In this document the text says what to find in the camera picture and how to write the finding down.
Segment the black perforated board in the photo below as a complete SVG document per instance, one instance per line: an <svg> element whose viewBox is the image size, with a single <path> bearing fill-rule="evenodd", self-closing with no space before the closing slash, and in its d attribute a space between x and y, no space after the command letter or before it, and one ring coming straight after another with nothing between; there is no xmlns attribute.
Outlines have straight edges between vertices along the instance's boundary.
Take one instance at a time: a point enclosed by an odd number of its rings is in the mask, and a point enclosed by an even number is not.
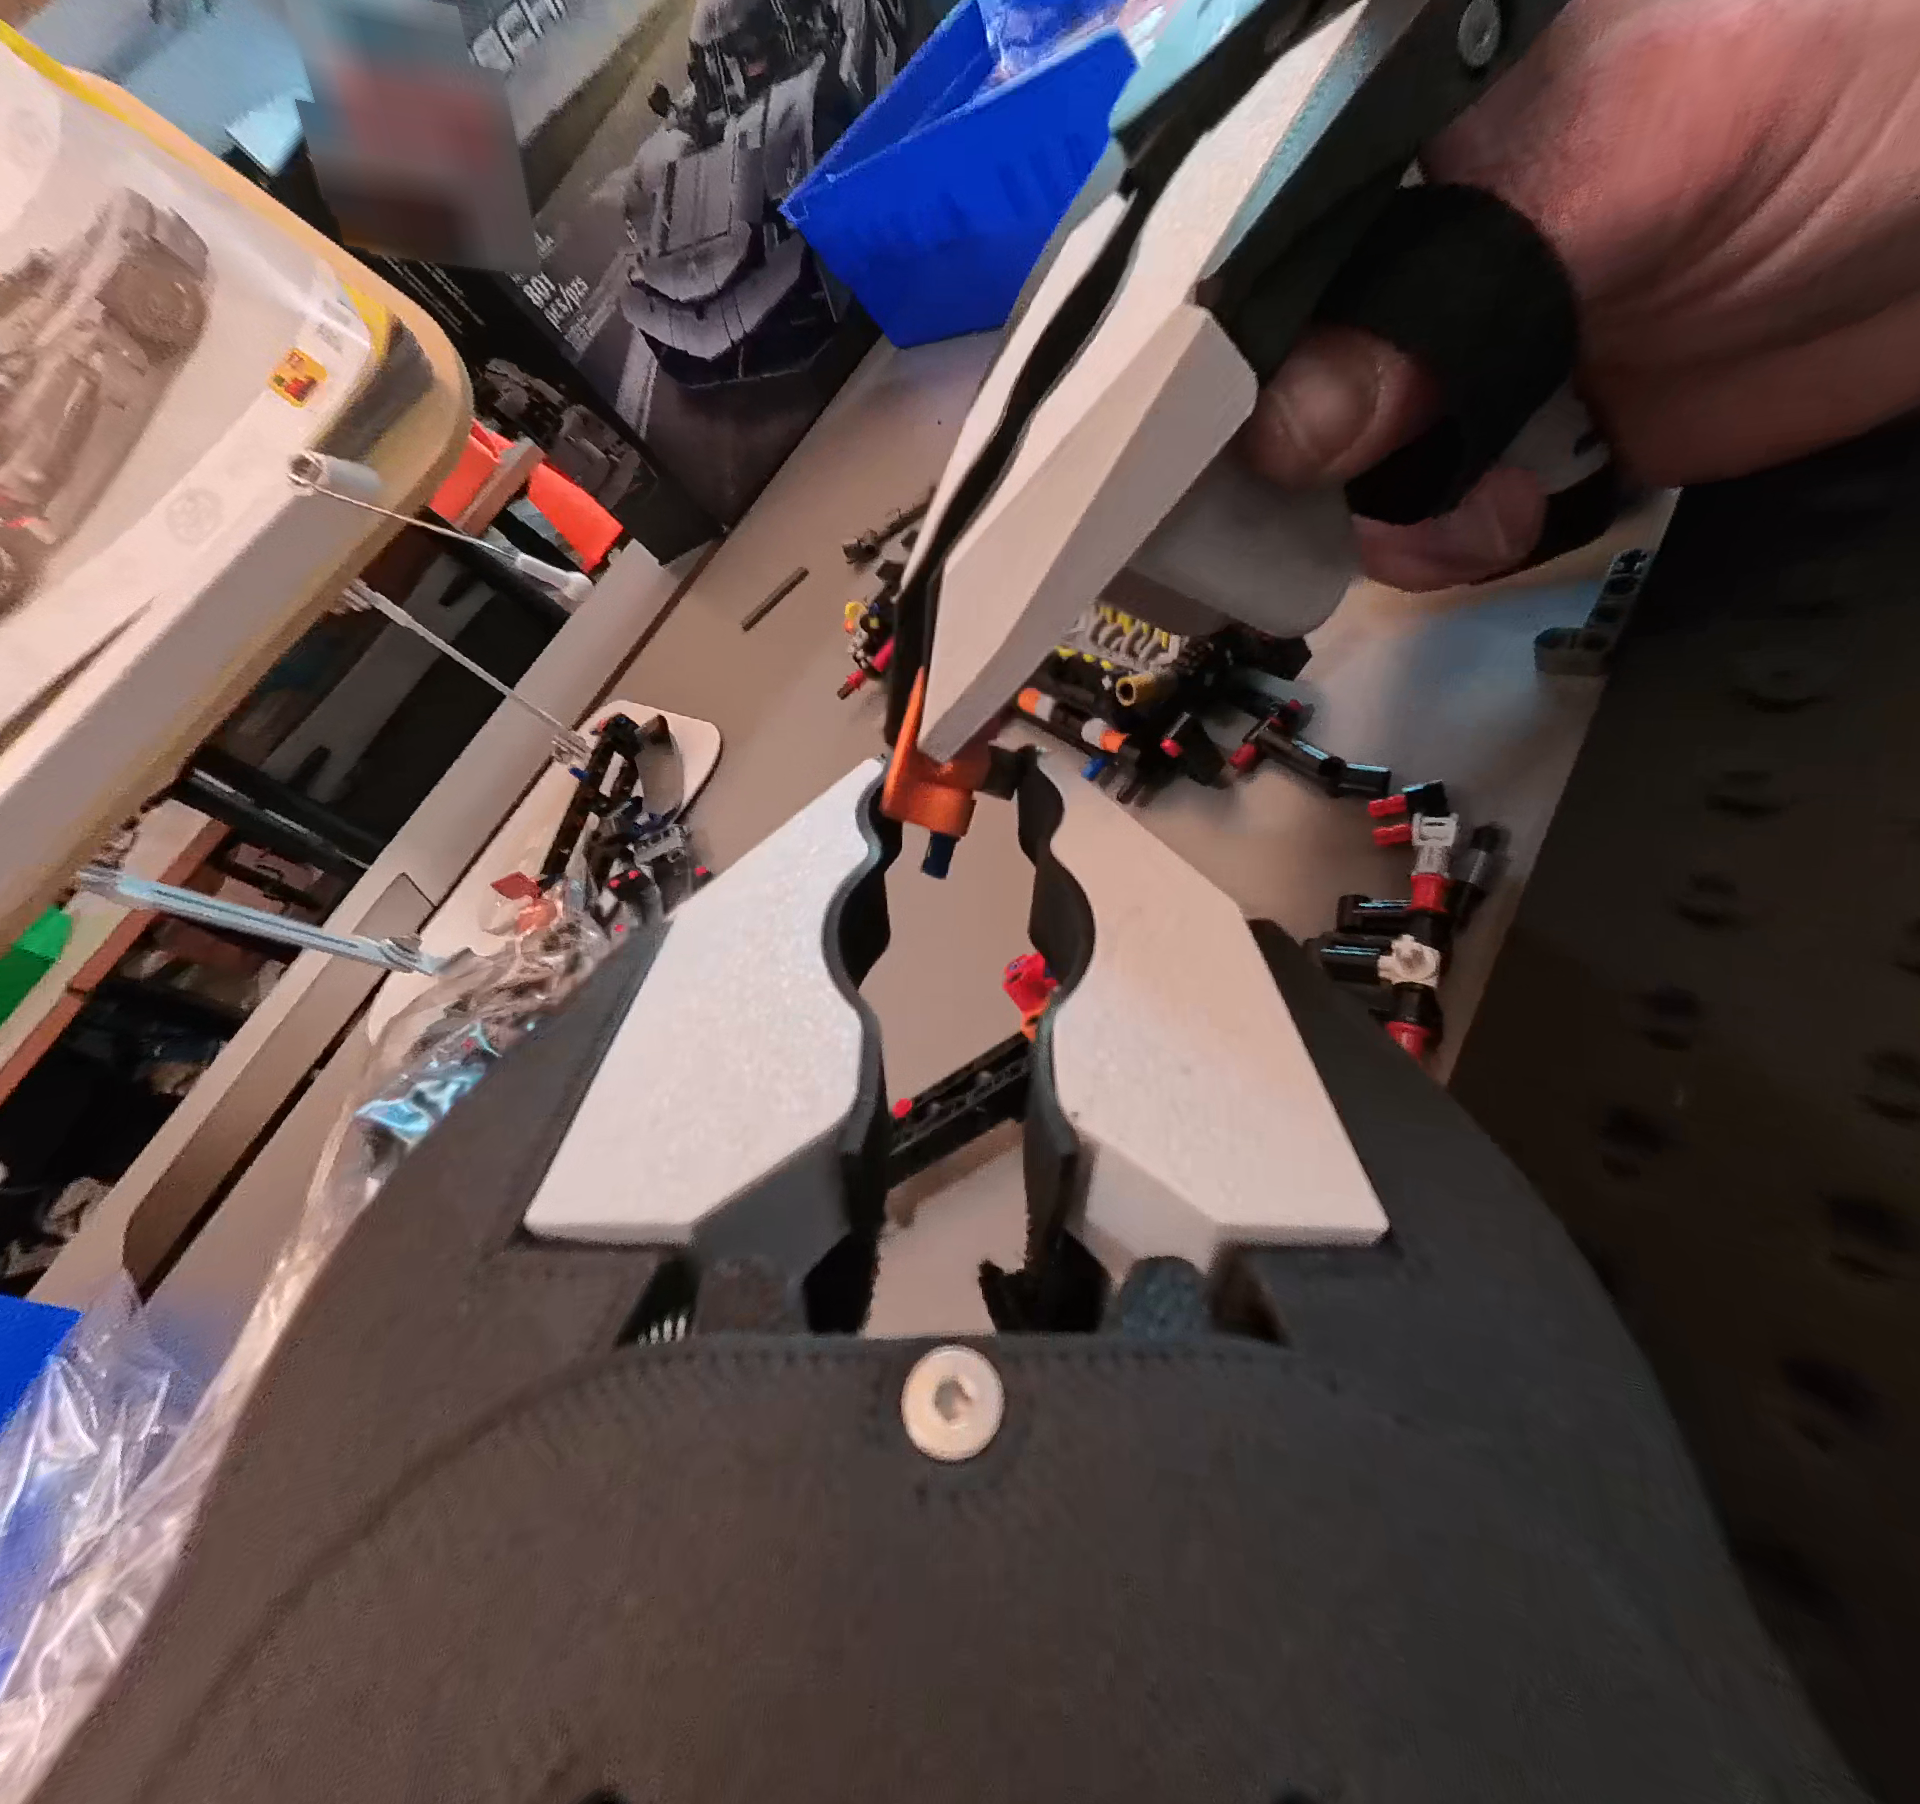
<svg viewBox="0 0 1920 1804"><path fill-rule="evenodd" d="M1914 1799L1914 438L1689 491L1452 1066Z"/></svg>

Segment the black lego frame beam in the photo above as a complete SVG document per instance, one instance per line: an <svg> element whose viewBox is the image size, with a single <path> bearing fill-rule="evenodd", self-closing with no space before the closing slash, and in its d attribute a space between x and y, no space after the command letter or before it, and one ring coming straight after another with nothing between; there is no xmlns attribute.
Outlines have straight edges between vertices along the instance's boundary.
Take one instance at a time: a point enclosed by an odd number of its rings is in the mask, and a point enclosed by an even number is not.
<svg viewBox="0 0 1920 1804"><path fill-rule="evenodd" d="M1029 1095L1033 1038L1011 1034L925 1091L894 1101L885 1148L885 1185L920 1178L964 1144L1020 1124Z"/></svg>

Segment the orange lego connector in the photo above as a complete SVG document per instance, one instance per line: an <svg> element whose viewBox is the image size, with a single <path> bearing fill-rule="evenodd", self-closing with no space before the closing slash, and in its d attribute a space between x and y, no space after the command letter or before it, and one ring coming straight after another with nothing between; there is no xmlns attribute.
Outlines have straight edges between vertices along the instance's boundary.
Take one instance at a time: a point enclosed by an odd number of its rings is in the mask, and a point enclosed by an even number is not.
<svg viewBox="0 0 1920 1804"><path fill-rule="evenodd" d="M881 779L880 810L902 829L925 830L920 871L947 880L954 849L972 826L972 810L991 774L991 739L974 735L952 761L933 761L920 751L925 707L925 668L913 675L897 738Z"/></svg>

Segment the person's right hand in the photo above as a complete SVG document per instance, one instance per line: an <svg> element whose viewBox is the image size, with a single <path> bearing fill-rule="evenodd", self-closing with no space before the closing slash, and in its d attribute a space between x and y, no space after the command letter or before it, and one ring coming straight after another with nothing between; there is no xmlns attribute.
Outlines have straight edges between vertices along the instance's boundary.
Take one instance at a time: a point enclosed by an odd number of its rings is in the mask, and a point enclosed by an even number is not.
<svg viewBox="0 0 1920 1804"><path fill-rule="evenodd" d="M1418 155L1544 233L1644 491L1916 402L1916 0L1573 0Z"/></svg>

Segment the instruction booklet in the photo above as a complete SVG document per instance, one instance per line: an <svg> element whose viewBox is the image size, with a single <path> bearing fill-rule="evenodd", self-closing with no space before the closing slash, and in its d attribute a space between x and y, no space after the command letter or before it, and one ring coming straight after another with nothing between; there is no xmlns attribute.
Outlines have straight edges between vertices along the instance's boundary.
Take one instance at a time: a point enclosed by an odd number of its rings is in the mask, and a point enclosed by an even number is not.
<svg viewBox="0 0 1920 1804"><path fill-rule="evenodd" d="M3 707L37 708L271 518L378 369L334 260L5 32Z"/></svg>

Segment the dark lego axle with connector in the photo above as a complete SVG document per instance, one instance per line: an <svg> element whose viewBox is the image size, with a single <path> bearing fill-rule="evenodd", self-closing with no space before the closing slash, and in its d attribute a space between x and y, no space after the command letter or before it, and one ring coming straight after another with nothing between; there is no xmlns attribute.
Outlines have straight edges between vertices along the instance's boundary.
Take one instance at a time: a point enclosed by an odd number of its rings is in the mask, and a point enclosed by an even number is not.
<svg viewBox="0 0 1920 1804"><path fill-rule="evenodd" d="M916 530L932 509L933 491L929 489L920 498L899 505L888 518L851 534L841 542L841 555L851 568L871 566L890 544L906 531Z"/></svg>

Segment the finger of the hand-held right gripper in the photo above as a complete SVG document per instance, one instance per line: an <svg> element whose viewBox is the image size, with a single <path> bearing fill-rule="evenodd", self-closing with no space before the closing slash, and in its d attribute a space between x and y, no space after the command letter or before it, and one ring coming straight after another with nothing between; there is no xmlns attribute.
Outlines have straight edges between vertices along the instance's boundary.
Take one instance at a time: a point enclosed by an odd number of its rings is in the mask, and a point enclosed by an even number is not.
<svg viewBox="0 0 1920 1804"><path fill-rule="evenodd" d="M1256 369L1201 304L1237 211L1370 0L1331 15L1205 126L1165 189L1128 197L1125 268L933 581L920 751L981 735L1046 646L1116 579L1247 421Z"/></svg>
<svg viewBox="0 0 1920 1804"><path fill-rule="evenodd" d="M947 553L993 494L1025 425L1093 334L1128 256L1128 197L1083 191L1016 304L933 489L894 605L894 665L932 648L933 586Z"/></svg>

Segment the blue plastic bin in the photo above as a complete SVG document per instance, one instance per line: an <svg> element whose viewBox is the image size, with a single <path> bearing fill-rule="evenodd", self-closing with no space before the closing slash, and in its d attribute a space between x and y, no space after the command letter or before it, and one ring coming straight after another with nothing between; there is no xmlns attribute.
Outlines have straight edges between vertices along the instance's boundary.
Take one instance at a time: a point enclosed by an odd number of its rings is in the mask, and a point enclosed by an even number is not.
<svg viewBox="0 0 1920 1804"><path fill-rule="evenodd" d="M1004 75L978 0L959 0L780 203L893 347L1004 324L1108 150L1133 73L1121 4L1067 0L1093 26Z"/></svg>

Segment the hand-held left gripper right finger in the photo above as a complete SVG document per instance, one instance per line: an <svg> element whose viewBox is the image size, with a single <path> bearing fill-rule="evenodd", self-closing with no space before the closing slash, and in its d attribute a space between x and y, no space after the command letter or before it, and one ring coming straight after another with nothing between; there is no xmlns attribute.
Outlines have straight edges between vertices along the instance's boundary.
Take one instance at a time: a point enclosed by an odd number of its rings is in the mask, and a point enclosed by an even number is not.
<svg viewBox="0 0 1920 1804"><path fill-rule="evenodd" d="M1020 1328L1281 1328L1261 1253L1387 1221L1243 908L1021 761L1029 945L1056 978L1021 1113Z"/></svg>

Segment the pile of flat clear bags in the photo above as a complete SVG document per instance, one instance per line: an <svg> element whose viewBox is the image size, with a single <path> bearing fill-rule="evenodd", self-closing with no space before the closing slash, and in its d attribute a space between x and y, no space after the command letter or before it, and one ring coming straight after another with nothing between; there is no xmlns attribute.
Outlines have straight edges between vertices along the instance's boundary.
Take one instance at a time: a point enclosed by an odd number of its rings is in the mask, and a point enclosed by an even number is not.
<svg viewBox="0 0 1920 1804"><path fill-rule="evenodd" d="M415 987L347 1075L287 1241L223 1362L193 1378L134 1297L83 1317L5 1422L5 1718L92 1692L127 1654L295 1301L396 1165L587 982L620 927L536 904Z"/></svg>

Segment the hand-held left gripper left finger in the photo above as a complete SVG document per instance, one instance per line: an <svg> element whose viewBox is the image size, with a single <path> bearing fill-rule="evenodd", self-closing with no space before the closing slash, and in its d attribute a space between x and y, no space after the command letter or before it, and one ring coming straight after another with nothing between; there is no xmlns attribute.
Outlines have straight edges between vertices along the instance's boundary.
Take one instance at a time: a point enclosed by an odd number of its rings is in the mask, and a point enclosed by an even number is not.
<svg viewBox="0 0 1920 1804"><path fill-rule="evenodd" d="M763 1265L811 1332L869 1322L890 1099L860 983L890 947L885 764L685 901L567 1113L523 1230Z"/></svg>

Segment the grey angled lego beam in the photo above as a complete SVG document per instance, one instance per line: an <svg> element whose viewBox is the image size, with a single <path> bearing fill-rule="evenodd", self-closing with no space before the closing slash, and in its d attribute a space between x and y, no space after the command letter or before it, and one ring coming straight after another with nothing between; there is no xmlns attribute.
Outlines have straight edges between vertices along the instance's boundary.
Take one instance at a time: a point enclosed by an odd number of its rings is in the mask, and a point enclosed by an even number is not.
<svg viewBox="0 0 1920 1804"><path fill-rule="evenodd" d="M1585 617L1536 634L1532 669L1544 678L1597 678L1614 662L1618 640L1649 575L1653 550L1627 547L1605 568Z"/></svg>

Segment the pile of technic parts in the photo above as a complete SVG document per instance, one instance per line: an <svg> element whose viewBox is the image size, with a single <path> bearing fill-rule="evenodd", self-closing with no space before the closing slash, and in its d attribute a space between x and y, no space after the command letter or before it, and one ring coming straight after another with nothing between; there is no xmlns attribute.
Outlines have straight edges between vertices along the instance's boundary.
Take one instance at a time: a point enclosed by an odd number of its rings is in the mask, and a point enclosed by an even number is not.
<svg viewBox="0 0 1920 1804"><path fill-rule="evenodd" d="M1178 635L1116 605L1087 607L998 720L1082 758L1082 779L1117 804L1147 804L1174 782L1220 786L1261 758L1261 735L1297 735L1309 708L1291 683L1309 651L1230 621Z"/></svg>

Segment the dark lego set box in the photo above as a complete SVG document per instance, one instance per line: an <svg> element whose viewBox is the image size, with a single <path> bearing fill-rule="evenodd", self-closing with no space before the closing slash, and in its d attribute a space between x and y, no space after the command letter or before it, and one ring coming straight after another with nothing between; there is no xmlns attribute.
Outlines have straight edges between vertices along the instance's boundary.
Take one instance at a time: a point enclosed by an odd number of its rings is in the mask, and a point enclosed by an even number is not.
<svg viewBox="0 0 1920 1804"><path fill-rule="evenodd" d="M475 409L661 563L724 537L875 322L786 215L929 0L456 0L501 69L536 254L454 272Z"/></svg>

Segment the red plastic object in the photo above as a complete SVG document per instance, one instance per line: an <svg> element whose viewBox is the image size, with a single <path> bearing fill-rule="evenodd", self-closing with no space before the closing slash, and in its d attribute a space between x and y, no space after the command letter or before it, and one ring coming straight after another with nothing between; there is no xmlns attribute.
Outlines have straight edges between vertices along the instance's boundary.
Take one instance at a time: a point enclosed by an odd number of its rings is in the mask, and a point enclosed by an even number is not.
<svg viewBox="0 0 1920 1804"><path fill-rule="evenodd" d="M427 511L466 537L481 537L522 498L587 575L605 568L622 537L614 516L540 446L510 444L479 421L470 422L461 456L427 498Z"/></svg>

